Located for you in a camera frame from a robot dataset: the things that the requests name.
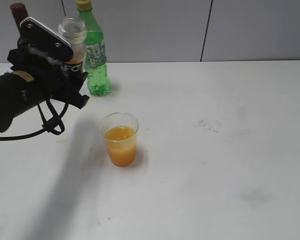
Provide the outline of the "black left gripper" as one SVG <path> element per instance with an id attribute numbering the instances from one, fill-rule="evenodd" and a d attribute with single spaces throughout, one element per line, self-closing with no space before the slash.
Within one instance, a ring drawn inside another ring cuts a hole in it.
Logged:
<path id="1" fill-rule="evenodd" d="M 7 60 L 12 64 L 6 74 L 6 101 L 8 103 L 42 103 L 54 99 L 82 109 L 90 97 L 80 90 L 88 73 L 65 76 L 59 64 L 51 64 L 45 58 L 25 49 L 9 51 Z"/>

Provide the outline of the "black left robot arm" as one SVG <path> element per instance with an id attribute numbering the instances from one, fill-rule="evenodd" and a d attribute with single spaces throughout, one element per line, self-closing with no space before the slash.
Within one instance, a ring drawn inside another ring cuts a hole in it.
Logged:
<path id="1" fill-rule="evenodd" d="M 70 105 L 82 109 L 89 96 L 80 94 L 87 72 L 66 75 L 60 63 L 26 50 L 12 49 L 8 54 L 11 71 L 0 75 L 0 133 L 8 130 L 13 119 L 37 107 L 42 127 L 33 133 L 0 137 L 0 141 L 24 140 L 44 132 L 60 135 L 62 121 Z"/>

